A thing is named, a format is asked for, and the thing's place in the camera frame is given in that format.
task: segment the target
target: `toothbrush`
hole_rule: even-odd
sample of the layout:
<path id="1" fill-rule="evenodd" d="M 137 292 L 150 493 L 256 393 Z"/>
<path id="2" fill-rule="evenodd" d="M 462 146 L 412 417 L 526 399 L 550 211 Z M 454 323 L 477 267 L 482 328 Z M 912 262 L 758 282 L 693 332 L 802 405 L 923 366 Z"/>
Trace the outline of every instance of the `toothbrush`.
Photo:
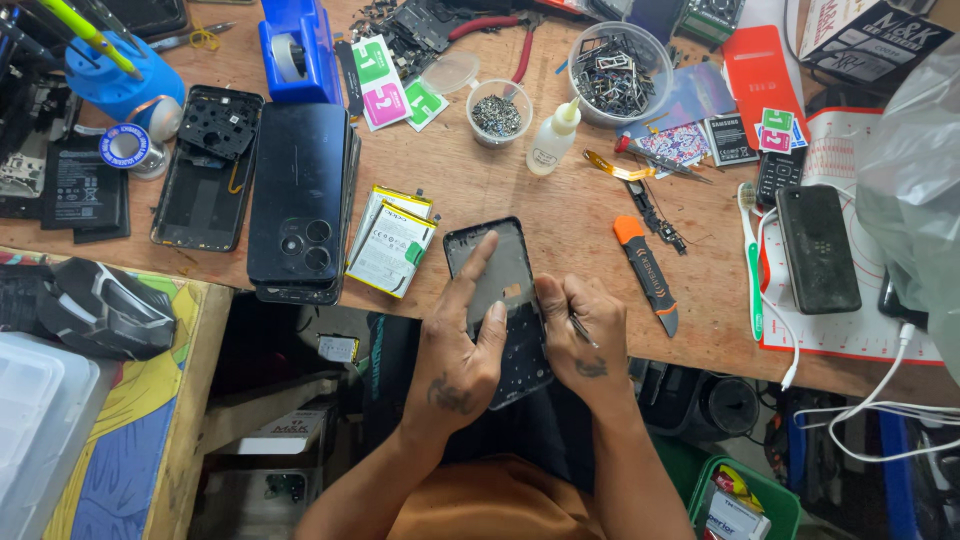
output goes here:
<path id="1" fill-rule="evenodd" d="M 750 286 L 750 329 L 754 334 L 754 341 L 759 341 L 763 335 L 763 303 L 760 301 L 760 279 L 756 273 L 759 251 L 757 250 L 754 231 L 750 227 L 750 210 L 756 206 L 754 185 L 749 182 L 741 184 L 736 190 L 736 201 L 740 205 L 740 218 L 743 221 L 743 251 L 747 255 L 747 284 Z"/>

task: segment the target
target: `white bottle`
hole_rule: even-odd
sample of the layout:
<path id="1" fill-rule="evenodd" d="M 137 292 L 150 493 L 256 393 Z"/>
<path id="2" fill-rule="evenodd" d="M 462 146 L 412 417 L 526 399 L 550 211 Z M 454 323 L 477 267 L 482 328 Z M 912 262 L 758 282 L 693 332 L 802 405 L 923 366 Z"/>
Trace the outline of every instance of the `white bottle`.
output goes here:
<path id="1" fill-rule="evenodd" d="M 580 123 L 580 96 L 557 107 L 557 112 L 540 124 L 537 138 L 527 151 L 527 167 L 534 174 L 546 176 L 553 172 L 564 153 L 573 146 Z"/>

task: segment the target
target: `green bin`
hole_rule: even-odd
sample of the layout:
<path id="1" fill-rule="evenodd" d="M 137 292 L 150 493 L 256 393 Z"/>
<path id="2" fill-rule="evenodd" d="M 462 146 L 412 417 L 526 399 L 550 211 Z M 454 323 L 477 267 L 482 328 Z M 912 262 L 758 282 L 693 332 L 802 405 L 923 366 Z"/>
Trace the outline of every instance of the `green bin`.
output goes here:
<path id="1" fill-rule="evenodd" d="M 713 455 L 674 437 L 651 435 L 666 474 L 684 501 L 690 523 L 695 523 L 710 474 L 727 465 L 743 477 L 770 520 L 766 540 L 794 540 L 800 525 L 800 499 L 780 484 L 726 455 Z"/>

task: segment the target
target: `red card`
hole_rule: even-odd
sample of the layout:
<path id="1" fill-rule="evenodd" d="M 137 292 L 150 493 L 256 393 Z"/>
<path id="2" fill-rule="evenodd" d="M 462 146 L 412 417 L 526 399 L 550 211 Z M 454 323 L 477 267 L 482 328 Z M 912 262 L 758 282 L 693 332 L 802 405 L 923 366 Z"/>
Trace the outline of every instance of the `red card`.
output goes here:
<path id="1" fill-rule="evenodd" d="M 744 126 L 762 122 L 764 107 L 788 110 L 797 117 L 806 140 L 810 140 L 804 108 L 797 103 L 797 95 L 790 84 L 783 49 L 780 47 L 780 30 L 776 26 L 771 24 L 737 29 L 723 44 L 723 56 L 727 63 L 733 100 L 736 101 Z M 745 131 L 747 143 L 758 150 L 756 132 Z"/>

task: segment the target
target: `tape dispenser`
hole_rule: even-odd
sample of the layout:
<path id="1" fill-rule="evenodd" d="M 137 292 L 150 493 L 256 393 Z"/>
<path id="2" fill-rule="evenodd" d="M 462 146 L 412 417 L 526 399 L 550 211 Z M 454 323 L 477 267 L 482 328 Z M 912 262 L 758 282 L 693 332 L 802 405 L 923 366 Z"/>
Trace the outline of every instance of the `tape dispenser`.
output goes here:
<path id="1" fill-rule="evenodd" d="M 263 0 L 257 26 L 270 97 L 344 104 L 326 10 L 316 0 Z"/>

